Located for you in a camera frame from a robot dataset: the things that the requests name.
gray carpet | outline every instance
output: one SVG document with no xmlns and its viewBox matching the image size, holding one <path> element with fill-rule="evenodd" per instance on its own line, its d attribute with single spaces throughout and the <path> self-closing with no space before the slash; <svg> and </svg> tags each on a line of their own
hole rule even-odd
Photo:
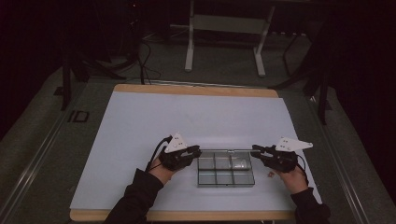
<svg viewBox="0 0 396 224">
<path fill-rule="evenodd" d="M 157 79 L 265 88 L 288 78 L 281 54 L 289 41 L 290 38 L 283 35 L 267 37 L 262 53 L 267 73 L 265 78 L 257 76 L 249 44 L 240 47 L 235 43 L 230 45 L 228 42 L 218 41 L 213 46 L 206 40 L 199 40 L 195 46 L 193 70 L 190 73 L 184 72 L 187 46 L 183 36 L 168 43 L 150 41 L 150 55 L 149 49 L 142 46 L 141 56 L 144 58 L 149 55 L 147 68 L 150 70 L 147 71 L 153 83 Z M 288 54 L 292 69 L 299 64 L 308 48 L 309 41 L 300 37 Z M 151 70 L 160 72 L 161 76 Z M 69 220 L 69 205 L 112 89 L 117 83 L 136 83 L 139 68 L 135 65 L 120 71 L 120 75 L 128 77 L 126 81 L 112 80 L 92 71 L 92 78 L 86 86 L 73 83 L 74 101 L 64 112 L 60 111 L 61 97 L 53 95 L 56 87 L 61 85 L 61 74 L 59 70 L 47 80 L 40 93 L 0 143 L 0 202 L 3 204 L 23 169 L 42 148 L 42 144 L 48 142 L 49 137 L 53 137 L 39 172 L 21 203 L 17 204 L 17 209 L 8 223 L 75 223 Z M 301 93 L 303 85 L 303 81 L 299 82 L 279 94 L 285 99 L 298 136 L 316 146 L 316 150 L 307 150 L 305 154 L 321 197 L 332 209 L 331 223 L 394 223 L 395 206 L 339 105 L 334 90 L 330 91 L 328 98 L 332 108 L 326 112 L 328 125 L 321 127 L 315 117 L 315 104 Z M 72 110 L 89 111 L 88 122 L 67 122 Z M 62 126 L 56 130 L 55 135 L 49 135 L 52 125 L 57 122 L 61 122 Z M 338 158 L 341 163 L 334 162 L 333 158 Z M 340 166 L 345 175 L 337 174 L 336 168 Z M 340 180 L 343 178 L 346 178 L 344 181 L 352 183 L 352 189 L 341 184 Z M 362 220 L 367 218 L 365 222 L 356 219 L 356 214 L 354 216 L 354 210 L 345 195 L 346 191 L 356 193 L 363 209 L 361 214 L 365 215 Z"/>
</svg>

hand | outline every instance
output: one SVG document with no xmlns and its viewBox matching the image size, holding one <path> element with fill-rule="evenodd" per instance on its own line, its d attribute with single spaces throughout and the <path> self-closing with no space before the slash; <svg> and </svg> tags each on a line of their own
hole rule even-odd
<svg viewBox="0 0 396 224">
<path fill-rule="evenodd" d="M 164 185 L 172 178 L 176 171 L 170 171 L 161 165 L 160 159 L 156 158 L 148 171 L 157 177 Z"/>
<path fill-rule="evenodd" d="M 288 173 L 282 173 L 276 170 L 274 170 L 274 172 L 280 176 L 291 194 L 299 193 L 308 189 L 308 186 L 305 182 L 304 172 L 300 169 L 300 167 L 296 166 L 293 171 Z"/>
</svg>

dark background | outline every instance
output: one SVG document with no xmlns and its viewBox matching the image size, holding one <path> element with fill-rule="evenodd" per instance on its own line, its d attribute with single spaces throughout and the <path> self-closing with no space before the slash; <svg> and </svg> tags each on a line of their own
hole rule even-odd
<svg viewBox="0 0 396 224">
<path fill-rule="evenodd" d="M 164 38 L 170 23 L 188 24 L 189 1 L 136 1 L 144 18 Z M 61 45 L 72 42 L 96 59 L 108 61 L 119 53 L 120 34 L 130 20 L 130 2 L 119 1 L 0 1 L 0 138 L 62 65 Z M 207 1 L 197 10 L 210 11 Z M 395 45 L 396 8 L 391 1 L 359 1 L 338 17 L 328 38 L 339 40 L 339 60 L 332 67 L 331 86 L 357 130 L 375 169 L 396 201 Z M 219 7 L 225 15 L 244 13 L 243 7 Z M 293 32 L 295 5 L 276 9 L 271 30 Z"/>
</svg>

metal leg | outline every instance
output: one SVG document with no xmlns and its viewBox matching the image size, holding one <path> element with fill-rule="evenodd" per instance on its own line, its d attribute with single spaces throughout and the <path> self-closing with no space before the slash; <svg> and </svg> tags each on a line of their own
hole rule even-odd
<svg viewBox="0 0 396 224">
<path fill-rule="evenodd" d="M 254 59 L 256 60 L 257 72 L 259 77 L 265 77 L 264 65 L 262 63 L 262 46 L 264 45 L 265 37 L 268 35 L 269 24 L 271 23 L 271 19 L 274 15 L 275 7 L 271 7 L 270 12 L 268 14 L 267 23 L 264 24 L 262 28 L 262 38 L 260 39 L 260 43 L 257 47 L 253 49 Z"/>
<path fill-rule="evenodd" d="M 186 65 L 184 70 L 190 72 L 192 70 L 192 60 L 194 56 L 194 1 L 190 0 L 190 30 L 189 30 L 189 46 L 187 48 Z"/>
</svg>

person's right hand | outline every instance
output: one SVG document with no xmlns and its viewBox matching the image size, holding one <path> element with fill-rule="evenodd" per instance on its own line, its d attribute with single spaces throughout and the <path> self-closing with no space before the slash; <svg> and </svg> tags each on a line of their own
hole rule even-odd
<svg viewBox="0 0 396 224">
<path fill-rule="evenodd" d="M 300 169 L 300 167 L 296 166 L 293 171 L 288 173 L 282 173 L 276 170 L 274 170 L 274 172 L 280 176 L 291 194 L 299 193 L 308 189 L 308 186 L 305 182 L 304 172 Z"/>
</svg>

